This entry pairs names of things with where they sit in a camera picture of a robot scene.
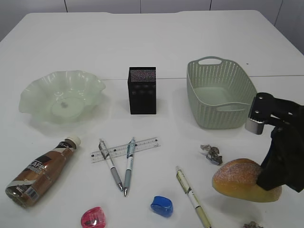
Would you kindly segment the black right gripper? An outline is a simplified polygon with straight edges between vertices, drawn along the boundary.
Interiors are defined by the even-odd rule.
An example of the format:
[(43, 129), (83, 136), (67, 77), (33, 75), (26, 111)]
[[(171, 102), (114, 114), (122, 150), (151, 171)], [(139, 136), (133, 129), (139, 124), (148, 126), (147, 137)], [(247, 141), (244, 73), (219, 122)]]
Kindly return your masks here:
[(286, 185), (304, 189), (304, 107), (292, 101), (276, 101), (273, 115), (279, 119), (271, 132), (271, 145), (263, 160), (257, 184), (264, 190)]

